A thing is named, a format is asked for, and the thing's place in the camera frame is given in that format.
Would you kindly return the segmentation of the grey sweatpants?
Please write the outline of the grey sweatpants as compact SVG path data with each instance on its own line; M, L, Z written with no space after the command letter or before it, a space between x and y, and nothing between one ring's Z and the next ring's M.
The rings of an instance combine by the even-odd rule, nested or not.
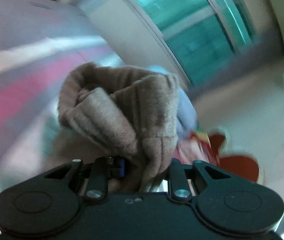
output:
M89 62L65 78L58 120L102 152L120 155L135 166L118 189L154 192L177 145L178 91L173 74Z

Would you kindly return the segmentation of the window with green glass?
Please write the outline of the window with green glass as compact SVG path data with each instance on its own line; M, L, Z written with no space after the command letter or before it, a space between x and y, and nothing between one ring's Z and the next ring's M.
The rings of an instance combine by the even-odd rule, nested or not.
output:
M218 74L254 28L242 0L128 0L153 28L194 86Z

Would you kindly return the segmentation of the colourful red blanket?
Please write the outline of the colourful red blanket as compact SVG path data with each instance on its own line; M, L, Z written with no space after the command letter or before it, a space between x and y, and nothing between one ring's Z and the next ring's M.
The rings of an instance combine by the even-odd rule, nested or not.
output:
M172 157L185 165L192 165L196 160L215 166L220 162L219 155L211 148L208 134L199 130L190 132L187 138L179 139Z

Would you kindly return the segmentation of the folded light blue duvet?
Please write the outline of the folded light blue duvet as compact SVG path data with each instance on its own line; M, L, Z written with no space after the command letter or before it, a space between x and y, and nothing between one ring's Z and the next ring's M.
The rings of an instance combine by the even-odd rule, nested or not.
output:
M161 66L148 66L146 69L151 72L159 73L161 76L164 76L165 79L168 78L169 83L171 83L171 81L173 82L173 88L177 88L177 93L173 93L174 95L178 95L176 133L179 140L185 140L197 126L197 114L190 99L179 86L179 81L175 75L167 72ZM152 109L151 105L151 102L144 102L143 106L140 108L145 108L145 113L141 115L146 119L146 115L148 114L151 118L162 122L161 115L164 113L164 108L162 106L155 106L155 109Z

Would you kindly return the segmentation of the striped bed with sheet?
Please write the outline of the striped bed with sheet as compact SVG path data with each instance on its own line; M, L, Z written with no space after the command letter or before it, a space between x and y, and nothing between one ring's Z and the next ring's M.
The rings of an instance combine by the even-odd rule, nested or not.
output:
M0 191L61 164L57 97L68 72L122 59L79 9L49 0L0 0Z

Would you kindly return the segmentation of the red wooden headboard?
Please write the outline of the red wooden headboard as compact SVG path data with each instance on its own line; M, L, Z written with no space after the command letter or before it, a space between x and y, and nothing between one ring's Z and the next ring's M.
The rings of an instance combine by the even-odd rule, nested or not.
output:
M218 167L246 180L263 184L263 168L258 164L255 157L247 153L238 155L227 153L227 155L222 155L222 149L227 143L225 133L209 133L208 139L211 146L211 156Z

